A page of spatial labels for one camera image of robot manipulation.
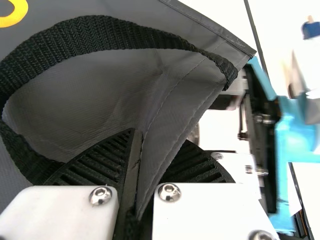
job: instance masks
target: blue plastic part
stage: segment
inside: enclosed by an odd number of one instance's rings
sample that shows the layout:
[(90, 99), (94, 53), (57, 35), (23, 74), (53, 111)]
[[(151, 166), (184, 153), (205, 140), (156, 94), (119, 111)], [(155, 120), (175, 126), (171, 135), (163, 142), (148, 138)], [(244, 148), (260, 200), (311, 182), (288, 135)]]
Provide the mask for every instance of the blue plastic part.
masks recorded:
[[(275, 100), (277, 95), (267, 75), (254, 57), (248, 62), (254, 70), (268, 100)], [(279, 233), (290, 235), (295, 231), (289, 211), (287, 165), (290, 162), (320, 163), (320, 155), (314, 154), (316, 144), (316, 127), (306, 125), (301, 101), (278, 96), (281, 119), (275, 125), (275, 157), (277, 184), (277, 212), (269, 219)]]

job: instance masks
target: yellow printed graphic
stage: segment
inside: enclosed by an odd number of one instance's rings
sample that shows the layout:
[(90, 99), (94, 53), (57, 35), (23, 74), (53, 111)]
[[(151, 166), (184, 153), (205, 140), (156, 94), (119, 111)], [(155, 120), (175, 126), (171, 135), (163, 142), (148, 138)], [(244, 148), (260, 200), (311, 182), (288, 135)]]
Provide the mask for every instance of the yellow printed graphic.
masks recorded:
[(8, 16), (0, 16), (0, 28), (7, 28), (20, 22), (28, 12), (27, 0), (8, 0), (14, 6)]

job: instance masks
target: metal bolt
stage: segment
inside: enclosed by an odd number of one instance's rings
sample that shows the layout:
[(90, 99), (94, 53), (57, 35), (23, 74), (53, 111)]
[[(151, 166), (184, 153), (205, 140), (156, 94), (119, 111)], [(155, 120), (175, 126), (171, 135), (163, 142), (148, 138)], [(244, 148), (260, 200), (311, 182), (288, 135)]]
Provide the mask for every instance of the metal bolt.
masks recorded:
[(245, 167), (245, 173), (246, 174), (252, 174), (253, 169), (252, 169), (251, 165), (245, 165), (244, 167)]
[(268, 114), (256, 115), (256, 116), (254, 117), (254, 119), (255, 119), (255, 122), (256, 122), (257, 124), (263, 123), (263, 124), (265, 124), (265, 125), (270, 125), (270, 124), (274, 124), (274, 123), (275, 123), (275, 121), (272, 120), (272, 119), (271, 119), (271, 116), (268, 115)]
[(262, 116), (261, 116), (261, 115), (257, 115), (257, 116), (255, 116), (255, 117), (254, 117), (254, 119), (255, 119), (255, 122), (256, 122), (257, 124), (262, 123), (262, 120), (263, 120), (263, 118), (262, 118)]
[(211, 154), (211, 157), (213, 157), (215, 160), (221, 160), (224, 159), (224, 156), (221, 153), (213, 152)]
[(112, 191), (106, 186), (95, 188), (89, 195), (89, 202), (94, 206), (106, 204), (112, 198)]
[(266, 170), (266, 169), (257, 167), (257, 168), (256, 168), (256, 174), (257, 174), (259, 177), (264, 177), (264, 176), (268, 176), (269, 172), (268, 172), (268, 170)]
[(275, 240), (274, 236), (270, 232), (267, 232), (264, 230), (259, 230), (254, 232), (249, 239), (250, 240)]
[(166, 183), (159, 187), (158, 195), (166, 202), (176, 202), (180, 199), (181, 192), (176, 185), (172, 183)]

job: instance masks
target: bag handle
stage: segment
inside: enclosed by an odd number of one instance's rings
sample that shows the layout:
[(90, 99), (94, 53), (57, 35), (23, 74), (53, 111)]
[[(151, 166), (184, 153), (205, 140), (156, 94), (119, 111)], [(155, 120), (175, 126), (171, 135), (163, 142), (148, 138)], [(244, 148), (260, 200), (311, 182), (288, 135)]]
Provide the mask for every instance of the bag handle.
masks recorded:
[[(175, 34), (111, 16), (80, 16), (34, 34), (0, 62), (0, 113), (16, 90), (52, 66), (79, 55), (125, 49), (178, 49), (200, 53), (224, 74), (224, 91), (238, 76), (238, 70), (227, 59), (197, 48)], [(15, 165), (34, 185), (42, 185), (64, 165), (35, 152), (22, 135), (1, 119), (0, 134)]]

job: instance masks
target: gray fabric bag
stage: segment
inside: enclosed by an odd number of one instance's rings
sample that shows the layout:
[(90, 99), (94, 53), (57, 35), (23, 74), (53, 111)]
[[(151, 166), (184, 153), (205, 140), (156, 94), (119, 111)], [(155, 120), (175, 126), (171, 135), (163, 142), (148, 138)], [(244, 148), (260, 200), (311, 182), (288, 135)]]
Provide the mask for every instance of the gray fabric bag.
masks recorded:
[[(2, 62), (40, 31), (62, 21), (93, 15), (111, 16), (180, 36), (199, 49), (227, 59), (237, 71), (255, 54), (222, 26), (177, 0), (27, 3), (28, 12), (19, 23), (0, 28)], [(4, 8), (11, 6), (1, 1), (0, 9)], [(188, 134), (230, 83), (221, 69), (199, 52), (96, 51), (55, 64), (24, 84), (9, 96), (2, 119), (15, 133), (24, 136), (35, 152), (63, 163), (120, 131), (141, 131), (136, 199), (140, 218)], [(8, 154), (2, 142), (0, 153), (2, 211), (20, 190), (31, 184), (16, 169), (12, 153)]]

